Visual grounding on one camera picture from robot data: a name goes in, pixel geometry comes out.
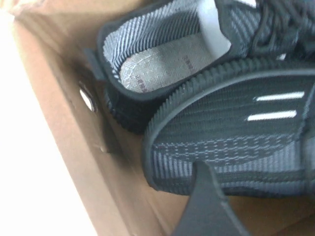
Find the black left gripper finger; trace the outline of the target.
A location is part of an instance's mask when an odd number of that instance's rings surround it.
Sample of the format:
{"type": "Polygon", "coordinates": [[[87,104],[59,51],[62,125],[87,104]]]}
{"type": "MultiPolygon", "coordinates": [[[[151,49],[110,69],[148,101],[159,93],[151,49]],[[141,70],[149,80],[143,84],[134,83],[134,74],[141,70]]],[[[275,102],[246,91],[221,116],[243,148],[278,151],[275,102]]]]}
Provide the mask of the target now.
{"type": "Polygon", "coordinates": [[[173,236],[247,236],[217,180],[214,168],[193,164],[193,189],[173,236]]]}

